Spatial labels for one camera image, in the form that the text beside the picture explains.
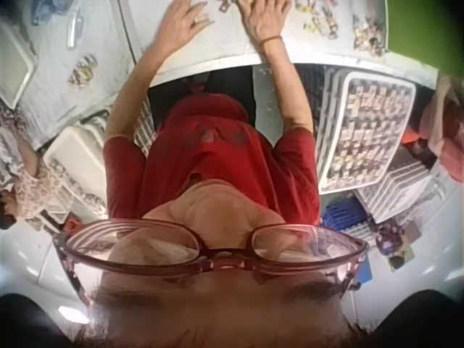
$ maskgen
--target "bracelet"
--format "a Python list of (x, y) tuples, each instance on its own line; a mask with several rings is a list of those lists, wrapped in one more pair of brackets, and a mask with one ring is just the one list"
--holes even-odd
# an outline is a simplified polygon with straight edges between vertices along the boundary
[(276, 36), (271, 36), (270, 38), (265, 38), (264, 40), (262, 40), (262, 41), (260, 42), (260, 49), (261, 49), (261, 51), (264, 49), (264, 44), (265, 44), (266, 42), (269, 42), (269, 41), (272, 41), (272, 40), (277, 40), (277, 39), (278, 39), (278, 40), (282, 40), (282, 36), (276, 35)]

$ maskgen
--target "hair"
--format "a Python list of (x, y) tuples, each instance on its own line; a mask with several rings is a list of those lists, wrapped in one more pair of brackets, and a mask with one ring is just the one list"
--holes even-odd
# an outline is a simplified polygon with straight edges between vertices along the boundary
[(0, 230), (7, 230), (16, 223), (13, 215), (5, 213), (5, 203), (0, 201)]
[[(307, 343), (301, 339), (280, 337), (276, 334), (273, 337), (269, 337), (266, 341), (250, 342), (250, 344), (243, 346), (243, 348), (367, 348), (370, 346), (367, 331), (361, 329), (358, 325), (350, 326), (349, 329), (350, 333), (348, 336), (327, 336), (317, 343)], [(141, 346), (132, 346), (109, 339), (102, 333), (92, 338), (77, 338), (74, 342), (74, 348), (217, 348), (209, 345), (207, 341), (207, 333), (185, 331), (176, 340), (165, 343), (162, 346), (156, 344), (156, 342), (150, 342)]]

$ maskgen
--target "pink eyeglass frame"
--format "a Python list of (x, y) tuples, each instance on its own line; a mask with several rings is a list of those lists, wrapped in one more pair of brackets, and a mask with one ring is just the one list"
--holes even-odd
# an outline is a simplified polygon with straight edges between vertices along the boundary
[[(342, 281), (343, 291), (342, 294), (348, 289), (351, 280), (354, 278), (357, 269), (359, 268), (360, 263), (364, 260), (365, 253), (368, 250), (368, 244), (361, 240), (351, 236), (348, 236), (344, 233), (336, 232), (330, 228), (312, 226), (312, 225), (298, 225), (298, 224), (274, 224), (274, 225), (264, 225), (259, 228), (255, 228), (251, 231), (247, 237), (245, 249), (210, 249), (207, 247), (203, 239), (190, 228), (178, 224), (171, 223), (162, 220), (132, 220), (132, 219), (110, 219), (110, 220), (100, 220), (94, 223), (85, 225), (82, 227), (81, 231), (89, 228), (105, 228), (105, 225), (110, 226), (115, 224), (134, 224), (138, 223), (139, 228), (149, 228), (150, 226), (166, 225), (170, 227), (178, 227), (184, 229), (186, 232), (189, 232), (195, 239), (199, 247), (198, 256), (189, 262), (185, 262), (179, 265), (124, 265), (116, 262), (98, 260), (88, 255), (81, 254), (76, 250), (70, 248), (67, 245), (67, 241), (73, 235), (61, 232), (53, 238), (55, 248), (57, 250), (58, 257), (62, 263), (62, 266), (70, 279), (72, 286), (75, 288), (76, 292), (80, 295), (80, 298), (84, 303), (89, 304), (91, 300), (88, 298), (85, 290), (80, 284), (78, 277), (74, 273), (74, 270), (71, 269), (70, 263), (83, 263), (84, 265), (91, 266), (93, 268), (98, 268), (113, 273), (123, 273), (134, 276), (154, 276), (164, 278), (166, 280), (173, 279), (182, 279), (187, 276), (195, 276), (204, 272), (211, 272), (219, 269), (241, 269), (253, 271), (256, 273), (265, 274), (268, 276), (294, 276), (303, 273), (315, 272), (318, 270), (325, 270), (336, 268), (340, 265), (350, 264), (351, 267), (347, 273), (347, 276)], [(348, 255), (341, 257), (336, 257), (330, 260), (324, 261), (314, 261), (314, 262), (274, 262), (266, 260), (260, 257), (253, 248), (253, 238), (257, 232), (267, 228), (297, 228), (298, 231), (302, 231), (304, 228), (320, 228), (324, 229), (331, 233), (342, 234), (343, 238), (348, 239), (352, 243), (356, 244), (359, 249), (356, 252), (353, 252)]]

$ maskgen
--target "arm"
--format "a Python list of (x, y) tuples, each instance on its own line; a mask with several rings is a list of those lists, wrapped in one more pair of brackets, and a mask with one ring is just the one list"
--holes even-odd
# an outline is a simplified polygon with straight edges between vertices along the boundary
[(22, 163), (24, 164), (26, 172), (35, 178), (39, 162), (37, 152), (33, 149), (29, 142), (21, 136), (13, 123), (8, 125), (8, 129), (11, 131), (17, 142), (17, 150), (21, 155)]
[(436, 93), (432, 99), (431, 110), (431, 127), (430, 136), (428, 138), (428, 147), (436, 155), (440, 156), (444, 145), (443, 139), (443, 111), (444, 101), (448, 91), (451, 89), (450, 78), (446, 75), (440, 77)]
[(146, 92), (163, 62), (184, 47), (211, 22), (195, 22), (206, 3), (191, 6), (191, 0), (174, 0), (159, 27), (154, 43), (137, 63), (112, 108), (105, 133), (106, 140), (122, 136), (133, 140)]
[(262, 49), (273, 70), (276, 96), (281, 111), (284, 132), (306, 128), (313, 133), (312, 113), (305, 89), (295, 66), (291, 63), (285, 44), (279, 37), (291, 8), (289, 0), (239, 0), (246, 26), (255, 43)]

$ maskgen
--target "white table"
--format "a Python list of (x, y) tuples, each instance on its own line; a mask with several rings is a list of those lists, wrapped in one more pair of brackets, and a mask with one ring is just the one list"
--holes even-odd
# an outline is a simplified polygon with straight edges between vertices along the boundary
[[(133, 57), (137, 61), (152, 42), (171, 0), (118, 1)], [(152, 86), (205, 71), (262, 62), (245, 33), (237, 6), (233, 4), (227, 13), (220, 12), (219, 7), (220, 1), (208, 0), (206, 12), (215, 23), (169, 58), (152, 81)], [(394, 53), (374, 58), (367, 52), (353, 49), (355, 36), (349, 1), (339, 1), (333, 14), (339, 23), (339, 38), (330, 41), (304, 30), (307, 14), (295, 8), (291, 10), (283, 38), (292, 62), (368, 69), (407, 78), (435, 89), (438, 72), (433, 67)]]
[[(127, 80), (133, 60), (120, 15), (112, 10), (112, 6), (117, 7), (117, 0), (80, 0), (84, 26), (74, 51), (67, 50), (71, 12), (67, 16), (54, 14), (46, 25), (32, 26), (32, 2), (17, 2), (28, 39), (38, 58), (20, 107), (33, 146), (38, 148), (89, 107), (117, 94)], [(67, 80), (79, 59), (87, 54), (94, 55), (98, 62), (94, 78), (83, 89), (73, 88)]]

